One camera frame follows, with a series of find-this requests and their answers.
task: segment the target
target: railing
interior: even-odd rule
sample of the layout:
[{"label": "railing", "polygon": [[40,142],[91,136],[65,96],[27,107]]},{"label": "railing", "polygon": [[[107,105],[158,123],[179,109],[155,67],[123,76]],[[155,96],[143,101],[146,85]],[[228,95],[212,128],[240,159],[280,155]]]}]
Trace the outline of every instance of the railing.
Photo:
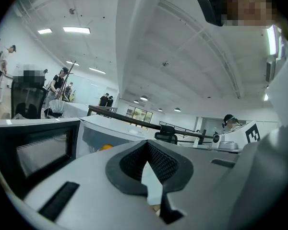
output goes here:
[{"label": "railing", "polygon": [[[104,116],[112,117],[112,118],[115,118],[117,120],[121,120],[121,121],[124,121],[124,122],[127,122],[127,123],[132,123],[132,124],[135,124],[135,125],[139,125],[139,126],[144,126],[144,127],[147,127],[147,128],[152,128],[152,129],[156,129],[156,130],[160,130],[161,129],[160,125],[150,124],[150,123],[139,121],[139,120],[136,120],[136,119],[133,119],[133,118],[130,118],[130,117],[126,117],[126,116],[114,113],[114,112],[110,112],[110,111],[107,111],[106,108],[101,108],[101,106],[92,106],[92,105],[90,105],[87,115],[90,116],[91,112],[96,112],[97,114],[101,114],[101,115],[104,115]],[[181,131],[181,130],[175,130],[175,134],[180,134],[180,135],[184,135],[184,136],[199,137],[200,138],[199,144],[203,143],[204,138],[209,138],[209,139],[213,138],[212,136],[205,136],[204,134],[191,133],[191,132],[186,132],[186,131]]]},{"label": "railing", "polygon": [[176,130],[181,130],[181,131],[190,131],[190,132],[194,132],[194,130],[190,130],[190,129],[187,129],[187,128],[182,128],[182,127],[179,127],[179,126],[176,126],[176,125],[172,125],[172,124],[169,124],[169,123],[165,123],[165,122],[162,122],[162,121],[159,121],[159,125],[166,125],[166,126],[171,126],[171,127],[174,127],[174,129]]},{"label": "railing", "polygon": [[89,105],[89,106],[88,106],[87,116],[90,116],[90,115],[91,115],[91,113],[92,113],[92,111],[93,111],[92,107],[97,107],[97,108],[106,110],[106,111],[111,112],[111,113],[116,113],[116,111],[117,111],[117,107]]}]

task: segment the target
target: orange object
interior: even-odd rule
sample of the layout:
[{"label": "orange object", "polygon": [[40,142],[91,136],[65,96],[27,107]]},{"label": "orange object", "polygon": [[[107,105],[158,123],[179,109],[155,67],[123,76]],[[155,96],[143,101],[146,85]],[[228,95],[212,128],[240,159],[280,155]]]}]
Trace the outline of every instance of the orange object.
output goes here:
[{"label": "orange object", "polygon": [[112,145],[107,144],[107,145],[104,145],[101,150],[107,150],[107,149],[110,149],[112,147],[113,147]]}]

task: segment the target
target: white bag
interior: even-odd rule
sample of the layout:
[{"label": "white bag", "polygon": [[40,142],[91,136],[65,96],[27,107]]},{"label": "white bag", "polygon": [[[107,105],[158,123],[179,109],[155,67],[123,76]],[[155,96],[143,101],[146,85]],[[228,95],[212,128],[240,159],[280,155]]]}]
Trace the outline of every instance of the white bag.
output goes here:
[{"label": "white bag", "polygon": [[64,105],[65,102],[64,101],[60,101],[60,100],[52,100],[49,102],[49,106],[52,110],[53,113],[64,113]]}]

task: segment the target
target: white shirt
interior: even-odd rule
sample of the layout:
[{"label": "white shirt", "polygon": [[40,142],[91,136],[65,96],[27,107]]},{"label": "white shirt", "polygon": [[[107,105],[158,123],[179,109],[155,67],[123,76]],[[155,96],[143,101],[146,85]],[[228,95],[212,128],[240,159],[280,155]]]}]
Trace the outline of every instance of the white shirt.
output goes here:
[{"label": "white shirt", "polygon": [[3,62],[7,60],[9,56],[9,50],[8,49],[4,49],[1,56],[0,56],[0,71],[3,71]]},{"label": "white shirt", "polygon": [[230,129],[230,131],[236,130],[239,126],[241,126],[241,124],[238,124],[238,123],[233,124],[232,128]]}]

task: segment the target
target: black mesh chair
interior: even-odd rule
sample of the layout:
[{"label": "black mesh chair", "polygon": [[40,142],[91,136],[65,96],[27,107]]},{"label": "black mesh chair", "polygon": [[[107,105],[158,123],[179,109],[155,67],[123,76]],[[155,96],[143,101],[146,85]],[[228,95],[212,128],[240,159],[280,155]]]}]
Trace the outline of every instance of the black mesh chair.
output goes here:
[{"label": "black mesh chair", "polygon": [[161,125],[160,132],[155,133],[157,140],[162,140],[168,143],[177,145],[177,136],[175,135],[175,129],[171,126]]},{"label": "black mesh chair", "polygon": [[39,82],[26,82],[22,78],[16,78],[12,82],[11,89],[11,116],[14,118],[21,114],[27,119],[40,119],[41,110],[47,91]]}]

